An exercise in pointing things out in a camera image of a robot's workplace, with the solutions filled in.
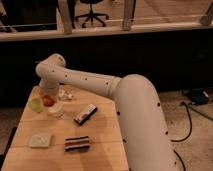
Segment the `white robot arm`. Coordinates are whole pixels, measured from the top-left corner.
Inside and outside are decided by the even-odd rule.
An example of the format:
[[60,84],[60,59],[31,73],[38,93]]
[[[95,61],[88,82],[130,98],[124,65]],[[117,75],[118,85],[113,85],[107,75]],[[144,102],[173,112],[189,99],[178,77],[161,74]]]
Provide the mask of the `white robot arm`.
[[159,96],[149,79],[71,70],[59,54],[39,62],[35,72],[44,94],[56,94],[63,83],[114,101],[129,171],[179,171]]

